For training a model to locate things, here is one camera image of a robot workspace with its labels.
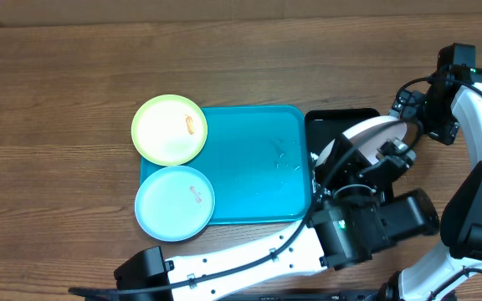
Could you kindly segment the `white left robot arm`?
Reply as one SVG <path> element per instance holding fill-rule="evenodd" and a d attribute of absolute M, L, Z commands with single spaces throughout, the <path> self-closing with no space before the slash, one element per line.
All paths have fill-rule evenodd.
<path fill-rule="evenodd" d="M 432 202 L 418 189 L 392 201 L 335 195 L 301 222 L 273 236 L 215 253 L 137 253 L 114 271 L 122 300 L 219 300 L 258 283 L 311 276 L 363 263 L 373 253 L 439 227 Z"/>

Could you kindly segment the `teal plastic tray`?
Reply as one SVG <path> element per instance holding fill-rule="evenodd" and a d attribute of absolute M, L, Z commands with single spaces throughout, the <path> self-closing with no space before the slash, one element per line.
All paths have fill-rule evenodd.
<path fill-rule="evenodd" d="M 191 161 L 215 193 L 208 226 L 302 218 L 310 188 L 304 116 L 290 105 L 204 108 L 208 137 Z M 141 162 L 141 184 L 164 167 Z"/>

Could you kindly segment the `black tray with water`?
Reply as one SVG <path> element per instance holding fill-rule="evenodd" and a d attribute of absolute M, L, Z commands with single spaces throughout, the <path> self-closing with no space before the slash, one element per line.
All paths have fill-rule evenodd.
<path fill-rule="evenodd" d="M 319 196 L 317 191 L 320 189 L 320 185 L 315 182 L 315 167 L 323 162 L 323 160 L 330 154 L 329 144 L 353 125 L 378 116 L 382 115 L 380 115 L 378 111 L 370 108 L 312 110 L 305 116 L 307 150 L 310 155 L 310 192 L 312 197 L 316 198 Z M 389 124 L 384 125 L 380 130 L 377 130 L 376 133 L 379 134 L 385 129 L 391 127 Z M 337 195 L 333 195 L 331 191 L 326 189 L 324 190 L 324 193 L 327 196 L 333 196 L 335 198 L 352 196 L 354 194 L 372 195 L 376 198 L 377 202 L 384 202 L 388 198 L 393 197 L 391 187 L 388 187 L 383 191 L 377 191 L 363 185 L 339 190 Z"/>

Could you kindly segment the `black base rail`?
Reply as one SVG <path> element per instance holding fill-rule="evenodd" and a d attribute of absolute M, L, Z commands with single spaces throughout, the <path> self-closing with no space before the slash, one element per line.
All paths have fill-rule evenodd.
<path fill-rule="evenodd" d="M 345 290 L 338 293 L 232 294 L 219 301 L 374 301 L 378 291 Z"/>

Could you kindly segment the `white pink plate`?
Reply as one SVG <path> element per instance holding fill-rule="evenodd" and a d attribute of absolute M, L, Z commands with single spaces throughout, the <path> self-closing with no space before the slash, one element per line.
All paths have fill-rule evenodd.
<path fill-rule="evenodd" d="M 384 125 L 392 121 L 397 121 L 397 118 L 389 115 L 373 117 L 353 125 L 345 130 L 343 134 L 353 144 L 359 142 L 361 138 L 368 137 L 368 141 L 361 145 L 358 150 L 371 165 L 375 165 L 379 162 L 377 159 L 377 149 L 392 138 L 402 140 L 407 133 L 407 126 L 404 123 L 393 125 L 379 134 L 376 133 L 377 130 L 380 130 Z"/>

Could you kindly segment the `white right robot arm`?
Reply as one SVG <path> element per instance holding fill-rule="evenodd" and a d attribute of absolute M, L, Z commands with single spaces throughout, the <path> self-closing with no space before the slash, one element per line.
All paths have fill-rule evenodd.
<path fill-rule="evenodd" d="M 451 115 L 464 132 L 472 170 L 444 209 L 440 241 L 413 266 L 394 273 L 378 300 L 443 300 L 482 275 L 482 82 L 456 80 Z"/>

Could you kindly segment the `light blue plate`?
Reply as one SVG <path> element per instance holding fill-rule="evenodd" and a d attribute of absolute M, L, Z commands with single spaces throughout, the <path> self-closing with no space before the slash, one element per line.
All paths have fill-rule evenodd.
<path fill-rule="evenodd" d="M 138 225 L 163 242 L 180 242 L 198 235 L 210 222 L 214 208 L 211 182 L 189 166 L 155 171 L 141 184 L 135 199 Z"/>

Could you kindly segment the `yellow plate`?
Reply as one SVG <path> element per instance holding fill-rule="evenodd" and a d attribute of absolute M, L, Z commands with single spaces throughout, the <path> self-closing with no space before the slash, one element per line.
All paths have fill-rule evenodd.
<path fill-rule="evenodd" d="M 162 94 L 145 102 L 131 122 L 138 153 L 159 166 L 178 166 L 194 159 L 208 137 L 202 109 L 177 94 Z"/>

